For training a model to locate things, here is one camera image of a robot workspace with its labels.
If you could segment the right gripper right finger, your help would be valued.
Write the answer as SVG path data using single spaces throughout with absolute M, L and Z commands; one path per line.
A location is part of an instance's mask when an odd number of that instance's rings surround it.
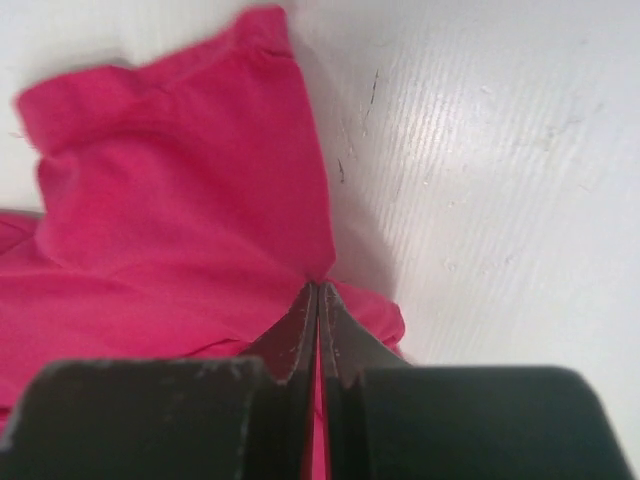
M 601 403 L 552 366 L 419 367 L 318 292 L 331 479 L 628 479 Z

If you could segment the pink t shirt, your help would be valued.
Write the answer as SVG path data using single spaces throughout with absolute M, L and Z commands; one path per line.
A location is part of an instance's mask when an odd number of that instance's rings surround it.
M 52 363 L 235 357 L 308 284 L 397 354 L 399 308 L 327 278 L 329 188 L 282 8 L 145 66 L 52 77 L 16 107 L 45 211 L 1 215 L 1 437 Z M 318 307 L 314 378 L 309 478 L 331 479 Z

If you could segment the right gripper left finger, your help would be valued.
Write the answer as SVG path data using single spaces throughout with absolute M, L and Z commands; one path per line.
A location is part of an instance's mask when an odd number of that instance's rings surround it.
M 1 437 L 5 479 L 307 479 L 318 288 L 221 359 L 58 361 Z

